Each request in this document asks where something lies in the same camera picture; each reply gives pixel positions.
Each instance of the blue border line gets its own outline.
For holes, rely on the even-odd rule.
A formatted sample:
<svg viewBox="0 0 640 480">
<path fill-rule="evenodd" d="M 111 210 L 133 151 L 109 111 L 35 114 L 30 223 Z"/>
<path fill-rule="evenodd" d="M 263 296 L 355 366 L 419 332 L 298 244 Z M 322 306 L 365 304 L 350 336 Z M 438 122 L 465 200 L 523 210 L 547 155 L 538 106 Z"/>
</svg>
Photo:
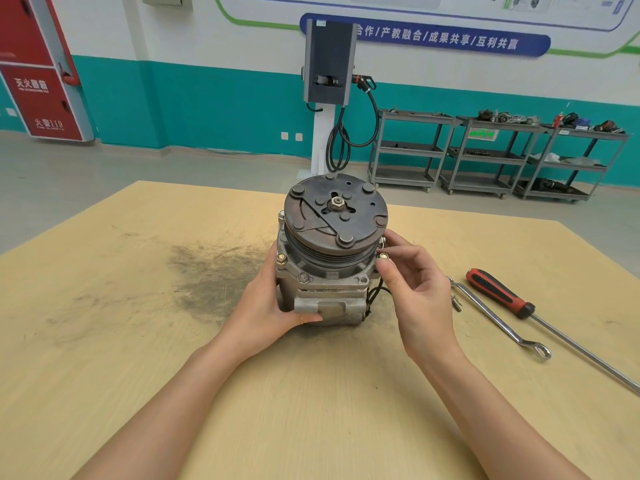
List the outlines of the blue border line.
<svg viewBox="0 0 640 480">
<path fill-rule="evenodd" d="M 302 0 L 263 0 L 263 1 L 272 1 L 279 3 L 294 3 L 294 4 L 302 4 L 302 5 L 315 5 L 315 6 L 331 6 L 336 8 L 347 8 L 352 10 L 372 10 L 372 11 L 384 11 L 391 13 L 407 13 L 409 15 L 429 15 L 429 16 L 441 16 L 445 18 L 460 18 L 462 20 L 483 20 L 485 22 L 499 22 L 499 23 L 516 23 L 517 25 L 531 25 L 533 27 L 553 27 L 556 29 L 576 29 L 576 30 L 588 30 L 592 32 L 612 32 L 622 25 L 622 22 L 625 21 L 629 10 L 631 10 L 631 5 L 633 5 L 634 1 L 631 0 L 627 7 L 627 11 L 624 15 L 622 15 L 622 19 L 620 19 L 620 23 L 613 27 L 611 30 L 605 29 L 590 29 L 585 27 L 574 27 L 572 25 L 556 25 L 554 23 L 531 23 L 531 22 L 517 22 L 510 20 L 501 20 L 499 18 L 481 18 L 478 16 L 465 16 L 465 15 L 445 15 L 443 13 L 430 13 L 426 11 L 411 11 L 411 10 L 395 10 L 395 9 L 387 9 L 387 8 L 375 8 L 375 7 L 362 7 L 362 6 L 352 6 L 352 5 L 341 5 L 335 3 L 321 3 L 321 2 L 308 2 Z"/>
</svg>

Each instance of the person's left hand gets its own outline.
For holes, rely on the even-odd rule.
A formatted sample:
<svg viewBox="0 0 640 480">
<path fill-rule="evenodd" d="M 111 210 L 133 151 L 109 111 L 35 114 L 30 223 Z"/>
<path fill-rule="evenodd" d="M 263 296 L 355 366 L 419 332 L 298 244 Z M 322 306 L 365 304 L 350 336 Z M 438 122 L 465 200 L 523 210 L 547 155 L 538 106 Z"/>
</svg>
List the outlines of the person's left hand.
<svg viewBox="0 0 640 480">
<path fill-rule="evenodd" d="M 293 327 L 322 320 L 317 314 L 303 315 L 279 309 L 276 252 L 274 242 L 258 275 L 247 285 L 236 309 L 215 338 L 224 342 L 240 362 L 265 350 Z"/>
</svg>

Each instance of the tool cart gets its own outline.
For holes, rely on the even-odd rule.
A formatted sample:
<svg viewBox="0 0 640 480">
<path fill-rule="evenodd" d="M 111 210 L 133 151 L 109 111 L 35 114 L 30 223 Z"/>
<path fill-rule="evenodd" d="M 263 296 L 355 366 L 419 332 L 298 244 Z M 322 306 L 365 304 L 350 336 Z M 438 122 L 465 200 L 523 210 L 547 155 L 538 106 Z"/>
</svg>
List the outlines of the tool cart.
<svg viewBox="0 0 640 480">
<path fill-rule="evenodd" d="M 440 184 L 442 188 L 444 188 L 449 195 L 451 195 L 454 190 L 467 190 L 498 194 L 500 198 L 504 198 L 506 194 L 513 192 L 524 168 L 525 161 L 536 144 L 540 133 L 546 132 L 548 129 L 537 124 L 498 123 L 478 120 L 473 116 L 456 116 L 456 118 L 462 121 L 462 127 L 465 129 L 465 133 L 462 136 L 460 146 L 449 147 L 447 154 L 455 160 L 455 164 L 451 172 L 440 172 Z M 471 133 L 473 129 L 480 128 L 512 132 L 513 134 L 511 135 L 507 148 L 505 150 L 487 150 L 484 148 L 467 147 L 469 133 Z M 522 153 L 517 155 L 512 152 L 512 149 L 519 133 L 529 133 L 529 138 L 524 145 Z M 486 174 L 482 176 L 460 175 L 458 170 L 460 168 L 460 162 L 462 161 L 497 163 L 500 164 L 500 167 L 496 174 Z M 500 177 L 507 165 L 513 167 L 513 171 L 509 182 L 505 183 Z"/>
<path fill-rule="evenodd" d="M 438 181 L 442 162 L 447 153 L 453 129 L 460 124 L 451 116 L 441 112 L 414 112 L 414 111 L 398 111 L 395 109 L 381 109 L 380 115 L 380 131 L 378 138 L 371 145 L 371 153 L 369 155 L 369 166 L 367 174 L 372 184 L 392 184 L 392 185 L 415 185 L 423 187 L 428 193 L 431 187 Z M 412 143 L 407 141 L 393 141 L 384 139 L 385 123 L 389 120 L 393 121 L 410 121 L 414 123 L 430 123 L 435 124 L 435 137 L 430 143 Z M 443 127 L 446 138 L 442 147 L 438 146 Z M 416 166 L 393 166 L 380 165 L 380 153 L 391 153 L 394 155 L 408 155 L 414 157 L 427 158 L 426 165 L 423 167 Z M 439 159 L 438 167 L 431 168 L 433 159 Z"/>
<path fill-rule="evenodd" d="M 548 131 L 550 137 L 540 155 L 540 159 L 536 160 L 530 158 L 528 160 L 528 163 L 536 166 L 536 169 L 533 172 L 533 176 L 528 180 L 521 180 L 517 182 L 514 189 L 514 193 L 516 193 L 516 195 L 520 195 L 523 200 L 530 196 L 564 199 L 570 200 L 573 203 L 579 200 L 590 199 L 590 197 L 593 195 L 593 192 L 596 190 L 596 188 L 606 175 L 607 170 L 611 168 L 613 163 L 618 158 L 618 155 L 622 151 L 622 148 L 624 148 L 625 144 L 627 144 L 630 136 L 628 133 L 606 133 L 602 131 L 576 130 L 572 128 L 562 127 L 553 128 L 551 125 L 543 125 L 543 127 L 546 129 L 546 131 Z M 577 165 L 572 163 L 572 159 L 574 157 L 569 156 L 560 156 L 559 161 L 545 161 L 547 155 L 551 152 L 554 143 L 561 136 L 591 139 L 589 145 L 587 146 L 587 149 L 582 154 L 583 159 L 589 158 L 589 155 L 591 154 L 593 148 L 596 146 L 596 143 L 601 139 L 618 141 L 620 142 L 620 145 L 607 165 L 603 165 L 600 163 L 592 165 Z M 564 170 L 571 170 L 571 176 L 569 176 L 569 179 L 567 179 L 565 183 L 557 182 L 549 178 L 538 178 L 540 170 L 542 170 L 543 168 L 561 168 Z M 599 173 L 598 179 L 592 186 L 589 193 L 585 193 L 572 186 L 575 177 L 580 171 Z"/>
</svg>

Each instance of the red cabinet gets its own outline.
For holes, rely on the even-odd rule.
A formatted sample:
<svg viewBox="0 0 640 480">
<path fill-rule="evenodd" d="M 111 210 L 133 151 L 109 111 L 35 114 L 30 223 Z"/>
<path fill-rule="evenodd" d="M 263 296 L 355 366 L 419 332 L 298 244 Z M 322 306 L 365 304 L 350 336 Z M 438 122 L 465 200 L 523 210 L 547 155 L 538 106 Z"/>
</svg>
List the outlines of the red cabinet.
<svg viewBox="0 0 640 480">
<path fill-rule="evenodd" d="M 0 61 L 53 65 L 29 0 L 0 0 Z"/>
<path fill-rule="evenodd" d="M 3 66 L 0 72 L 31 135 L 82 140 L 55 69 Z"/>
</svg>

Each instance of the red and black screwdriver handle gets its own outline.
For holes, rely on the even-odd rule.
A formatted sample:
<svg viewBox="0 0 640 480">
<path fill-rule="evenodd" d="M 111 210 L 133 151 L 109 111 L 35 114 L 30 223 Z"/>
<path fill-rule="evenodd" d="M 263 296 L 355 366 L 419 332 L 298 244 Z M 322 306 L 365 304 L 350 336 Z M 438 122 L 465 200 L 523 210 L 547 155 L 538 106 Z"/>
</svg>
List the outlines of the red and black screwdriver handle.
<svg viewBox="0 0 640 480">
<path fill-rule="evenodd" d="M 467 281 L 473 288 L 481 291 L 489 298 L 496 300 L 510 309 L 518 318 L 529 318 L 535 311 L 536 307 L 524 301 L 516 293 L 508 289 L 500 281 L 496 280 L 491 274 L 478 268 L 471 268 L 467 272 Z"/>
</svg>

